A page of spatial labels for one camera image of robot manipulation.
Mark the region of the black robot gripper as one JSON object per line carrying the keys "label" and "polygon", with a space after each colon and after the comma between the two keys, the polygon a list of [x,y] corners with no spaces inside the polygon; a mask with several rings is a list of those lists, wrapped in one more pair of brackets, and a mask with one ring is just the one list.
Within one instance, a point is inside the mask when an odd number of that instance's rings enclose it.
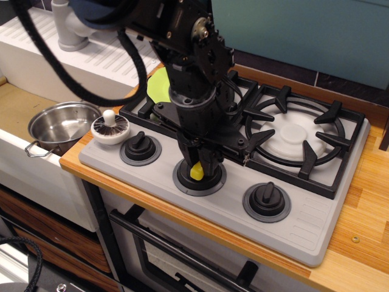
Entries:
{"label": "black robot gripper", "polygon": [[214,94],[199,103],[185,96],[174,96],[170,102],[156,103],[153,111],[175,130],[186,163],[192,167],[200,161],[205,176],[213,176],[224,160],[223,153],[213,148],[242,155],[249,146]]}

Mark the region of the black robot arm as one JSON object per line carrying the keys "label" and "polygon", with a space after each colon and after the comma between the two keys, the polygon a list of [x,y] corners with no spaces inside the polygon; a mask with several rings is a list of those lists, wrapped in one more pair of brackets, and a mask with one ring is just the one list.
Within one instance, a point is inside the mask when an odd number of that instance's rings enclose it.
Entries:
{"label": "black robot arm", "polygon": [[208,5],[201,1],[71,1],[82,24],[95,30],[116,29],[123,47],[126,30],[147,38],[164,64],[170,82],[169,102],[154,106],[155,114],[177,129],[179,148],[189,166],[200,164],[212,176],[225,140],[234,150],[247,140],[232,128],[227,112],[237,86],[228,78],[233,50],[215,29]]}

